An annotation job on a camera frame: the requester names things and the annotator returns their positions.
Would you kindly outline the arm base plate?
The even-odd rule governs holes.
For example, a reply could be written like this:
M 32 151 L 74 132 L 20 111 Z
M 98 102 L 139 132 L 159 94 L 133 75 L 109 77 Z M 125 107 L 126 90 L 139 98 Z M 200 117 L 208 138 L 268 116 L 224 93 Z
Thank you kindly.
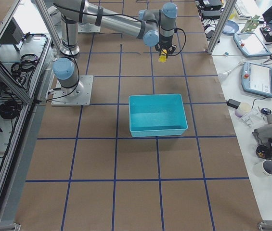
M 55 91 L 53 95 L 55 99 L 52 100 L 51 104 L 53 106 L 89 106 L 92 86 L 92 75 L 80 75 L 80 81 L 76 89 L 73 91 L 74 88 L 62 88 L 61 90 Z
M 101 27 L 95 24 L 85 23 L 78 25 L 78 33 L 90 34 L 90 33 L 100 33 Z

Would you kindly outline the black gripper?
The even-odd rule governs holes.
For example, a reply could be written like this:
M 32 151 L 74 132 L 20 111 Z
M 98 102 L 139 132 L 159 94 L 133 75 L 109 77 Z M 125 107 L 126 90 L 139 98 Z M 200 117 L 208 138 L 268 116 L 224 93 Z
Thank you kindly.
M 173 53 L 176 50 L 176 46 L 172 44 L 172 39 L 173 36 L 159 36 L 159 42 L 155 45 L 155 50 L 161 53 L 162 49 L 166 49 L 168 56 L 173 56 Z

